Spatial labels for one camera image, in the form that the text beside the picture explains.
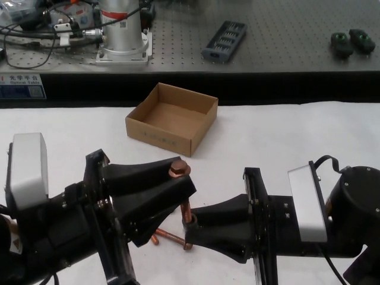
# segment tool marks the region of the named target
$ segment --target cardboard box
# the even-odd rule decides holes
[[[139,141],[192,156],[213,124],[218,98],[158,83],[126,118],[126,132]]]

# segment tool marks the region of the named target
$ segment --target label sticker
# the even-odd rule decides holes
[[[0,74],[0,99],[46,99],[39,74]]]
[[[110,17],[107,17],[105,15],[102,15],[103,17],[103,23],[109,23],[109,22],[112,22],[112,21],[115,21],[116,19],[113,19],[113,18],[110,18]],[[111,27],[116,27],[116,28],[119,28],[119,29],[128,29],[128,20],[122,20],[120,22],[117,22],[117,23],[113,23],[113,24],[110,24]]]
[[[14,220],[10,220],[6,218],[9,232],[11,234],[11,244],[9,247],[9,251],[15,254],[23,253],[23,244],[21,243],[20,236],[18,235],[18,226]]]

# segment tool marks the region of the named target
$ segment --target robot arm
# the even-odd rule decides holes
[[[102,150],[86,156],[84,179],[48,197],[41,134],[15,135],[0,209],[0,283],[32,284],[98,252],[109,285],[138,284],[128,242],[142,246],[195,193],[189,176],[168,172],[179,157],[139,165],[109,164]]]
[[[324,204],[316,168],[326,159],[341,177]],[[363,166],[339,171],[338,161],[325,156],[288,174],[293,195],[274,196],[267,194],[260,169],[246,168],[246,194],[192,209],[192,222],[184,223],[186,242],[239,263],[253,258],[263,285],[278,284],[277,255],[325,256],[331,262],[329,257],[356,257],[367,245],[344,276],[351,285],[379,284],[380,171]]]

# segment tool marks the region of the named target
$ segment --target metal base plate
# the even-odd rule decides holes
[[[147,66],[96,65],[95,46],[74,51],[55,50],[38,73],[141,72],[339,72],[380,71],[380,48],[369,55],[355,52],[336,59],[330,49],[332,33],[362,29],[380,45],[378,0],[156,0],[153,58]],[[230,61],[203,59],[201,51],[226,20],[247,24],[247,32]],[[22,67],[43,62],[47,51],[7,48],[10,62]],[[3,64],[2,72],[15,69]]]
[[[149,58],[152,56],[152,33],[148,32],[146,35],[142,33],[142,40],[146,43],[147,48],[144,52],[124,55],[115,55],[106,49],[100,48],[96,55],[96,64],[98,65],[115,65],[115,64],[148,64]]]

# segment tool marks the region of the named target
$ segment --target black cylindrical motor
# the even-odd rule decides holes
[[[347,168],[326,206],[338,243],[342,246],[353,243],[379,246],[379,170],[365,166]]]

